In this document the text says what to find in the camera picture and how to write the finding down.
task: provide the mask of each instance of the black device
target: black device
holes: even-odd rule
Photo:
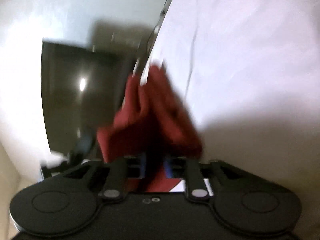
[[[128,178],[145,177],[145,156],[82,163],[93,142],[94,133],[86,133],[68,161],[42,167],[44,180],[15,195],[10,203],[20,231],[15,240],[298,239],[292,230],[301,203],[280,185],[223,161],[201,164],[169,156],[166,174],[185,179],[185,192],[125,192]]]

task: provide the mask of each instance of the circular pad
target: circular pad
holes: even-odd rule
[[[65,181],[63,187],[35,184],[20,191],[10,203],[10,214],[19,228],[46,236],[80,228],[96,209],[94,195],[85,187],[77,187],[74,180]]]
[[[280,186],[274,190],[224,189],[215,195],[213,207],[224,223],[250,235],[291,230],[301,213],[299,198]]]
[[[69,203],[69,196],[59,191],[40,193],[32,201],[33,207],[43,213],[59,212],[66,208]]]
[[[242,204],[252,212],[266,213],[279,205],[278,199],[267,192],[249,192],[242,197]]]

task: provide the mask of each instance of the white wall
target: white wall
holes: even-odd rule
[[[42,114],[43,38],[86,46],[97,22],[153,28],[165,0],[0,0],[0,140],[29,179],[50,157]]]

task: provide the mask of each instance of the red cloth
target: red cloth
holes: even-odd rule
[[[148,192],[167,192],[180,181],[166,178],[161,155],[199,158],[202,151],[187,112],[173,93],[165,71],[157,66],[150,67],[143,86],[138,76],[128,78],[123,108],[112,126],[98,129],[97,139],[105,162],[143,152],[156,160],[151,177],[130,182],[130,189],[138,187]]]

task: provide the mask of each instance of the gray circular button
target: gray circular button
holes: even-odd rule
[[[103,194],[108,198],[116,198],[120,196],[120,192],[115,189],[108,189]]]
[[[194,189],[191,194],[194,196],[194,197],[205,197],[207,196],[208,192],[204,189]]]

